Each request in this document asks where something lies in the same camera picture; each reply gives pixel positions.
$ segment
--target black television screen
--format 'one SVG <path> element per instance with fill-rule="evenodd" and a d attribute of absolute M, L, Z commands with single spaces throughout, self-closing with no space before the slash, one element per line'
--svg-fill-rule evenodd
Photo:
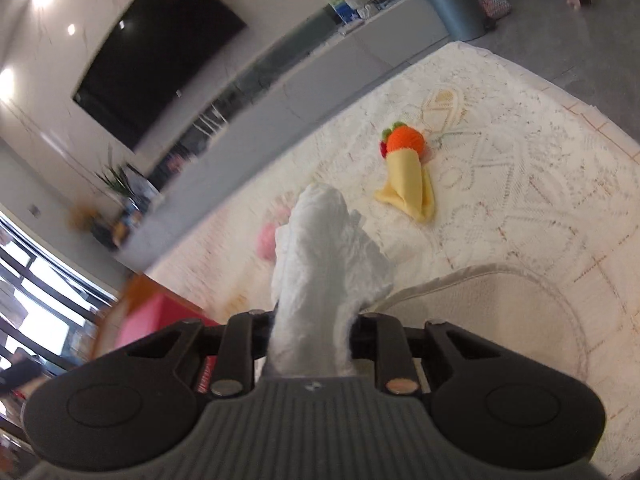
<path fill-rule="evenodd" d="M 130 149 L 184 85 L 244 27 L 220 0 L 135 0 L 74 96 Z"/>

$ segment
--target floor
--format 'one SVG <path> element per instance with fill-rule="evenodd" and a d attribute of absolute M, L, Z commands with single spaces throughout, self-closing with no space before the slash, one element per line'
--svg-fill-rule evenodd
<path fill-rule="evenodd" d="M 472 42 L 551 81 L 640 141 L 640 0 L 509 0 L 513 12 Z"/>

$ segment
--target orange ball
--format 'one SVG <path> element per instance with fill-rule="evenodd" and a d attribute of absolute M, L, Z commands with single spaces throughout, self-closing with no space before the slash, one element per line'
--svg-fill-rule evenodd
<path fill-rule="evenodd" d="M 422 156 L 424 153 L 424 137 L 422 134 L 409 126 L 398 126 L 386 140 L 386 151 L 394 152 L 402 148 L 411 148 Z"/>

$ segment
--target trash can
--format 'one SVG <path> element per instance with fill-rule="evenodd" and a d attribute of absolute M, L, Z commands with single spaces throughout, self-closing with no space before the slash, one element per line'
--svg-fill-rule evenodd
<path fill-rule="evenodd" d="M 456 40 L 469 41 L 484 36 L 484 12 L 477 0 L 429 0 Z"/>

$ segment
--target folded yellow fabric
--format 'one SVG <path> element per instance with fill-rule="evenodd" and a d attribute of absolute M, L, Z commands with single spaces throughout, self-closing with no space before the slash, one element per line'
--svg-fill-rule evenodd
<path fill-rule="evenodd" d="M 415 150 L 403 148 L 386 154 L 388 172 L 385 187 L 375 197 L 404 211 L 418 222 L 426 222 L 435 213 L 435 199 L 429 170 L 420 164 Z"/>

